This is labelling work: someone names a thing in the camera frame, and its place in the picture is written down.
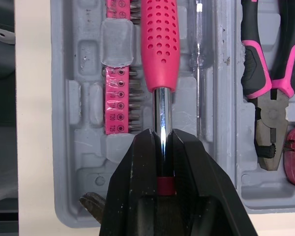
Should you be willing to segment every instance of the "white surface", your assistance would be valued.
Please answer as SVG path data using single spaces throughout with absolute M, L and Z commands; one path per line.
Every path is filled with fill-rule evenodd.
M 54 210 L 50 0 L 15 0 L 19 228 L 21 236 L 94 236 Z M 251 215 L 259 236 L 295 236 L 295 213 Z

